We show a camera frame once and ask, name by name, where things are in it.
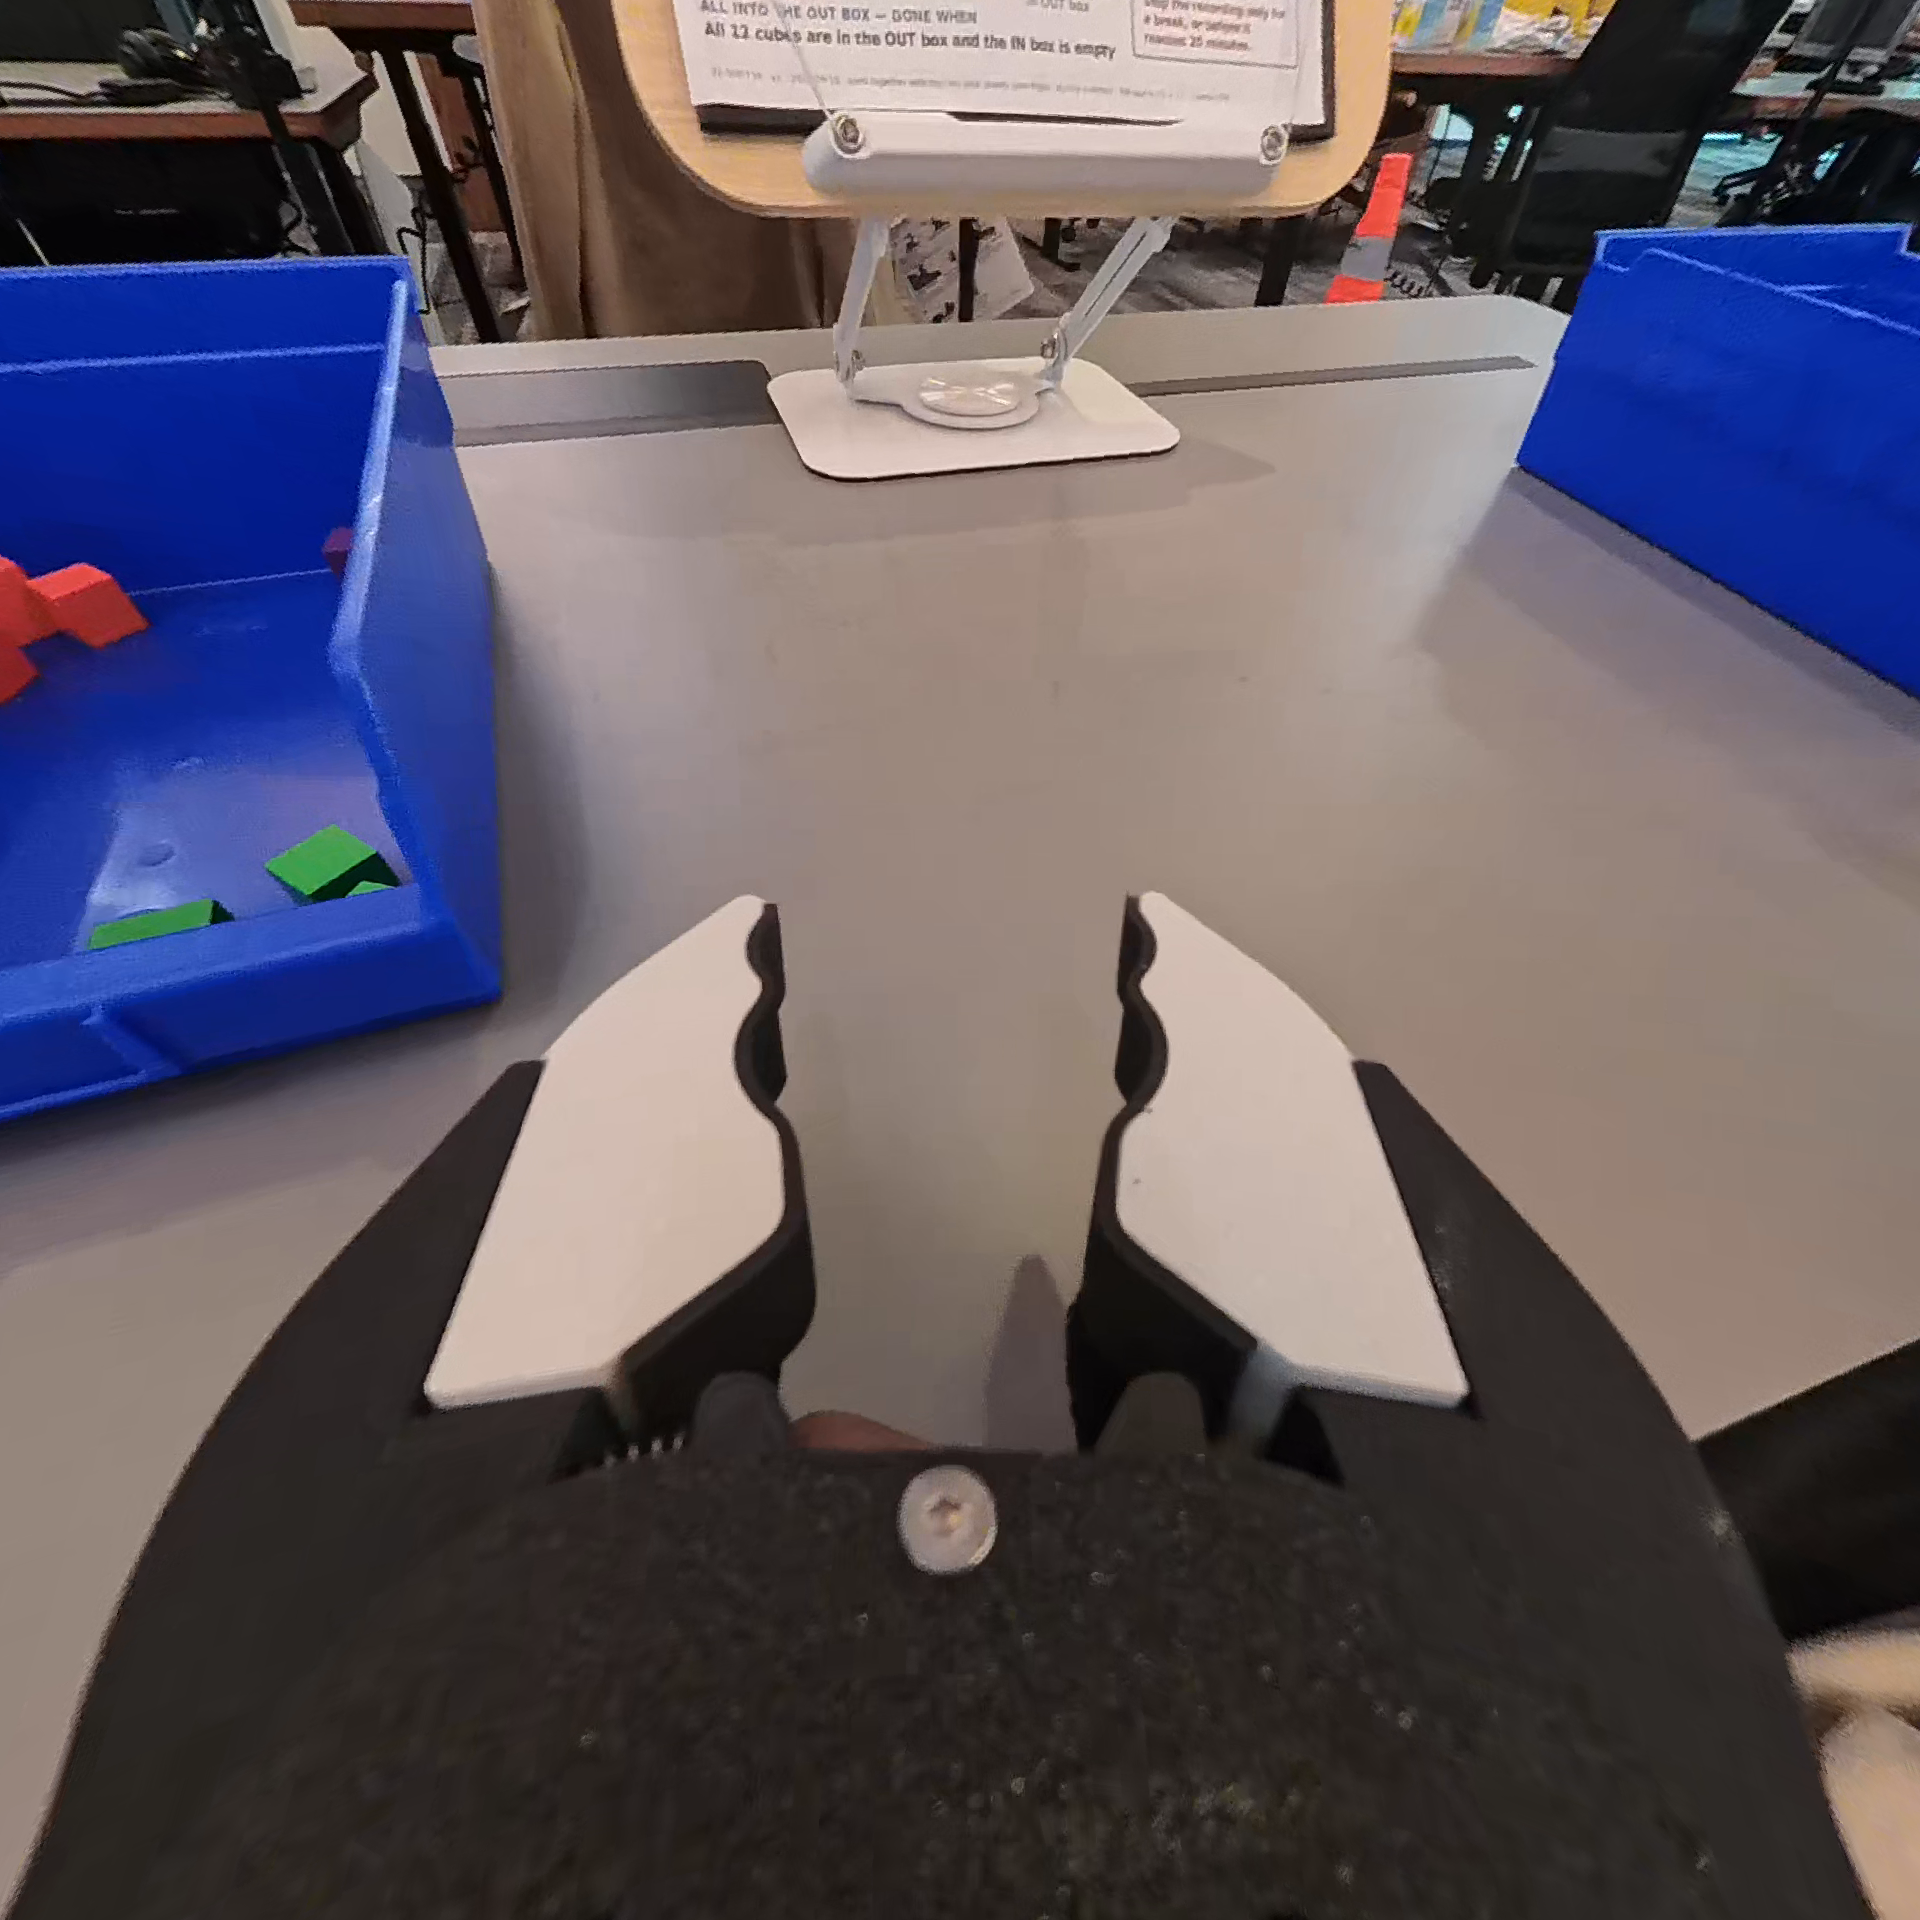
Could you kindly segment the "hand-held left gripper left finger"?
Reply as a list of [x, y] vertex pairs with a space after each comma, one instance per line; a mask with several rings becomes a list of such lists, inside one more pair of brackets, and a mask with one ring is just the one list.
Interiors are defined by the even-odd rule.
[[426, 1372], [433, 1411], [593, 1389], [660, 1446], [717, 1377], [781, 1382], [815, 1309], [781, 1005], [781, 915], [741, 896], [546, 1048]]

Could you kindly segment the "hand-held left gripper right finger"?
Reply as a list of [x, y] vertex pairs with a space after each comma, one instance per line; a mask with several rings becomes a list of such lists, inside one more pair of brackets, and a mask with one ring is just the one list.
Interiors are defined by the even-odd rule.
[[1091, 1454], [1183, 1384], [1206, 1442], [1271, 1454], [1304, 1389], [1441, 1416], [1470, 1382], [1360, 1061], [1282, 978], [1164, 894], [1124, 901], [1111, 1116], [1068, 1393]]

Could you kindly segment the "blue plastic bin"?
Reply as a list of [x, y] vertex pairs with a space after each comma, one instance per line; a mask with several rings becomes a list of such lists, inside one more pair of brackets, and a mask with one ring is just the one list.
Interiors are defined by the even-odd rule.
[[1598, 237], [1520, 468], [1916, 695], [1916, 233]]
[[[4, 706], [4, 1121], [498, 1002], [492, 565], [396, 258], [4, 272], [4, 559], [149, 620]], [[321, 826], [401, 886], [290, 898]]]

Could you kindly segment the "black office chair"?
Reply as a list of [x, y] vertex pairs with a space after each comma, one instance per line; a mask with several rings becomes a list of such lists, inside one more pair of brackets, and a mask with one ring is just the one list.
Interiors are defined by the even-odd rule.
[[1598, 235], [1663, 225], [1787, 2], [1613, 2], [1569, 73], [1470, 159], [1446, 237], [1470, 291], [1569, 306]]
[[1694, 1444], [1787, 1643], [1916, 1610], [1916, 1344]]

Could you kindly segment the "orange traffic cone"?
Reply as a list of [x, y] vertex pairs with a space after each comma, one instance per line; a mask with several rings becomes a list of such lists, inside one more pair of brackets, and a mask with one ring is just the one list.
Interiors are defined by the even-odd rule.
[[1374, 166], [1374, 183], [1325, 291], [1325, 306], [1374, 306], [1382, 299], [1411, 166], [1412, 157], [1407, 151], [1386, 151]]

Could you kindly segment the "folded newspaper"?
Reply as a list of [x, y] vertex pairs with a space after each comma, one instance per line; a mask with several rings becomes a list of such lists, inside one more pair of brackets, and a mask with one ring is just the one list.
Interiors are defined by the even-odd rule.
[[1032, 297], [1005, 219], [895, 219], [889, 247], [913, 322], [1000, 320]]

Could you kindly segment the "tan hanging coat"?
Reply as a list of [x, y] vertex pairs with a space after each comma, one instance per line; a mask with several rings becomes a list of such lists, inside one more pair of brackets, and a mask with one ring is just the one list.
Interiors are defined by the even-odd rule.
[[539, 341], [819, 328], [844, 224], [705, 195], [628, 81], [609, 2], [474, 2]]

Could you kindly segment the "black clipboard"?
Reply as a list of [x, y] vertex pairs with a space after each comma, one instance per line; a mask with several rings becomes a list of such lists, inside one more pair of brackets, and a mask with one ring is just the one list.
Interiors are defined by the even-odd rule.
[[[749, 137], [749, 138], [802, 138], [822, 125], [819, 105], [802, 109], [756, 109], [756, 105], [695, 105], [695, 125], [709, 138]], [[1322, 112], [1318, 125], [1292, 125], [1291, 146], [1319, 146], [1335, 137], [1335, 116]]]

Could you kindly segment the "black metal pole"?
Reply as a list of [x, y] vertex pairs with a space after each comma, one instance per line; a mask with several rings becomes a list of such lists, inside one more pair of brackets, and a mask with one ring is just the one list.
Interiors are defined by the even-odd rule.
[[356, 255], [350, 224], [326, 163], [291, 133], [291, 109], [308, 93], [294, 31], [283, 2], [189, 2], [199, 71], [238, 109], [254, 112], [274, 148], [302, 224], [326, 258]]

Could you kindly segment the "small wooden table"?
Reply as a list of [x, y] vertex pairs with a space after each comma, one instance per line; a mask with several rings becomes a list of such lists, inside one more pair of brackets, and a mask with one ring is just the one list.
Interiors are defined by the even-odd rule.
[[521, 237], [470, 2], [291, 2], [370, 64], [396, 109], [418, 195], [480, 343], [525, 318]]

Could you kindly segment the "long wooden table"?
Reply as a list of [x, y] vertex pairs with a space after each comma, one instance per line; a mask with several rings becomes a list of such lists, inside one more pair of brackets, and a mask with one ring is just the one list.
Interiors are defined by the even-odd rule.
[[[1396, 53], [1386, 91], [1424, 105], [1532, 105], [1580, 67], [1564, 55], [1510, 53]], [[1726, 103], [1706, 120], [1710, 133], [1784, 130], [1803, 118], [1813, 93], [1813, 77], [1747, 73]], [[1878, 93], [1830, 87], [1813, 116], [1817, 125], [1916, 130], [1916, 77], [1892, 78]]]
[[[356, 255], [390, 245], [352, 166], [374, 93], [321, 50], [291, 133], [326, 163]], [[266, 125], [221, 93], [129, 105], [88, 64], [4, 64], [4, 265], [326, 258], [279, 174]]]

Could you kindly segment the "printed instruction sheet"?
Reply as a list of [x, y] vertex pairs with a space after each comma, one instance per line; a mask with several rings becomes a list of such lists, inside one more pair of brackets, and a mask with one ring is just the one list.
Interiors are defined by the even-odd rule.
[[1332, 2], [674, 2], [701, 112], [1335, 126]]

